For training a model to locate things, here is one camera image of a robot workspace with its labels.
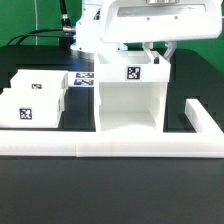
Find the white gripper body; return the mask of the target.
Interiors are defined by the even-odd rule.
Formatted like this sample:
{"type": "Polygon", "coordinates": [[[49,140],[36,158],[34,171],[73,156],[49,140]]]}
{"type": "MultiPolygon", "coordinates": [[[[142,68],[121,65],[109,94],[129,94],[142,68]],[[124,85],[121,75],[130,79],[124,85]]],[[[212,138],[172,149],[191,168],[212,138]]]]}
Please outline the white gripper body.
{"type": "Polygon", "coordinates": [[[161,42],[217,38],[222,0],[105,0],[99,36],[104,42],[161,42]]]}

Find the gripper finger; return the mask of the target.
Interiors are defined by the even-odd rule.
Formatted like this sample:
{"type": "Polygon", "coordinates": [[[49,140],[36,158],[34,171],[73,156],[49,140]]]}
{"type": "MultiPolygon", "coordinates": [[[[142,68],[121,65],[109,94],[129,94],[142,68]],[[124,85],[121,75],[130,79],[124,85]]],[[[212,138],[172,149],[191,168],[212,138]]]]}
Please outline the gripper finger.
{"type": "Polygon", "coordinates": [[[172,55],[174,54],[176,48],[177,48],[177,42],[176,41],[168,41],[165,43],[166,51],[163,55],[164,59],[167,61],[170,61],[172,55]]]}
{"type": "Polygon", "coordinates": [[[157,53],[153,52],[152,49],[153,49],[153,43],[152,42],[144,42],[143,43],[143,50],[146,52],[146,54],[149,58],[149,63],[150,64],[158,64],[159,63],[159,58],[157,56],[157,53]]]}

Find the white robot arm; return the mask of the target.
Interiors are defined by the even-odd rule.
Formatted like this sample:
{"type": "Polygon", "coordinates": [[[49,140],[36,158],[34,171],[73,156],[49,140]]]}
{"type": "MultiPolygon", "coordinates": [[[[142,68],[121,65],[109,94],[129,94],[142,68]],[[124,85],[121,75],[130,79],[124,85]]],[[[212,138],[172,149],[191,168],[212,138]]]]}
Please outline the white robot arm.
{"type": "Polygon", "coordinates": [[[72,49],[105,56],[140,43],[150,55],[163,42],[170,59],[183,40],[214,39],[222,32],[223,0],[82,0],[72,49]]]}

